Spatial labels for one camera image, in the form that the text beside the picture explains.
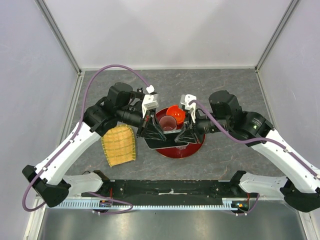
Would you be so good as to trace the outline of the black smartphone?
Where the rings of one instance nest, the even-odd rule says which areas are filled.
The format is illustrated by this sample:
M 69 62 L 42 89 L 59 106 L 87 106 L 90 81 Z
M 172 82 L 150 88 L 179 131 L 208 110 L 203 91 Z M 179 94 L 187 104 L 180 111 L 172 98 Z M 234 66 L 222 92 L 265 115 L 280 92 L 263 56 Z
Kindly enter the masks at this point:
M 185 141 L 175 142 L 175 138 L 178 136 L 178 134 L 180 132 L 181 132 L 180 129 L 172 130 L 172 131 L 165 131 L 164 136 L 166 137 L 166 140 L 144 138 L 144 141 L 146 142 L 147 146 L 151 150 L 168 149 L 168 148 L 187 146 L 189 144 L 188 142 L 185 142 Z

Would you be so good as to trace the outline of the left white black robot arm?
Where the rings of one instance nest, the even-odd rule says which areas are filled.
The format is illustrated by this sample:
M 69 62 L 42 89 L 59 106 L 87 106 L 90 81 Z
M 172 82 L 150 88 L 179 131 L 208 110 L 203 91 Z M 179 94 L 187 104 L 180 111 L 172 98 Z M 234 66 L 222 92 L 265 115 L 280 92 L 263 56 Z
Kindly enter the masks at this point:
M 82 109 L 80 120 L 70 135 L 42 162 L 24 167 L 22 174 L 29 181 L 27 189 L 34 189 L 50 208 L 82 193 L 106 196 L 110 185 L 100 171 L 74 176 L 66 173 L 92 144 L 119 122 L 137 127 L 138 136 L 144 139 L 166 140 L 155 116 L 158 96 L 150 84 L 146 91 L 133 91 L 130 85 L 117 82 L 106 97 Z

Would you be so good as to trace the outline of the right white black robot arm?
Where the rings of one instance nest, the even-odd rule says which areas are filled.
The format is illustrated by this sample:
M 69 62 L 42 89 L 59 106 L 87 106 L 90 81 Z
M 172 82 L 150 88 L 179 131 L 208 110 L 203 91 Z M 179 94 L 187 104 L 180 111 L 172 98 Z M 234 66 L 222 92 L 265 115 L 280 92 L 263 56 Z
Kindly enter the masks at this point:
M 181 96 L 182 109 L 191 117 L 192 132 L 221 132 L 232 141 L 260 153 L 284 174 L 282 177 L 270 177 L 237 171 L 229 184 L 233 196 L 247 193 L 279 198 L 304 213 L 319 209 L 318 168 L 297 153 L 263 115 L 242 110 L 235 95 L 219 90 L 212 93 L 208 101 L 211 111 L 196 96 Z

